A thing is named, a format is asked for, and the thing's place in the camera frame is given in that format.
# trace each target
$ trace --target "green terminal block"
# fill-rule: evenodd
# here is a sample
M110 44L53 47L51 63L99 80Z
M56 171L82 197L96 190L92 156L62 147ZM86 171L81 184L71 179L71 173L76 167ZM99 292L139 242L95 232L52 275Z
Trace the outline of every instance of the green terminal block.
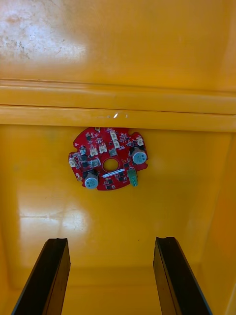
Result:
M136 174L136 171L135 169L129 169L127 171L127 175L128 175L128 178L129 178L129 182L130 184L135 187L138 185L138 178L137 178L137 174Z

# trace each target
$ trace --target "yellow ledge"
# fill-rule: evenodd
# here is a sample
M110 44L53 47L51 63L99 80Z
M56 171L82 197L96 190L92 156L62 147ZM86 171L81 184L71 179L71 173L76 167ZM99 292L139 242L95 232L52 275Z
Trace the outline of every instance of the yellow ledge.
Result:
M0 124L236 132L236 115L1 105Z
M236 114L235 93L24 80L1 80L0 104Z

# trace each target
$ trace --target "center hole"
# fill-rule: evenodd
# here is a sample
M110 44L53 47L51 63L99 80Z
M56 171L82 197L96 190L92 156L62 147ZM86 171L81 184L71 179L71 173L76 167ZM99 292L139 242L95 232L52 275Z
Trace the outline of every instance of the center hole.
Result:
M105 160L105 162L103 163L103 168L107 172L116 171L118 169L118 166L119 166L119 163L114 158L109 158L109 159Z

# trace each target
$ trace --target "circuit board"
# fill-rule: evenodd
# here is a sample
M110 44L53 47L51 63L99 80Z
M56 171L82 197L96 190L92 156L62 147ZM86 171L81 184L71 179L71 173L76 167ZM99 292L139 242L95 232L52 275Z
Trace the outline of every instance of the circuit board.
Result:
M77 152L69 154L69 164L82 186L86 185L88 174L98 178L98 190L113 190L130 183L129 174L145 169L148 159L144 140L138 132L128 133L128 128L94 128L82 131L73 142ZM142 150L144 161L135 163L132 159L134 150ZM115 171L104 169L104 162L113 158L118 162Z

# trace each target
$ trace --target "electrolytic capacitor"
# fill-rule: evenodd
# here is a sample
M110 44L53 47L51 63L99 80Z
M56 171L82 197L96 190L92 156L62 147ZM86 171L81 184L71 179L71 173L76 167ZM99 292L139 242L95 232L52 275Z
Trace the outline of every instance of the electrolytic capacitor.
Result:
M97 186L98 176L96 174L89 172L85 178L85 187L87 187L88 189L94 189L97 188Z
M143 164L147 160L145 151L141 150L140 148L135 148L131 156L135 164Z

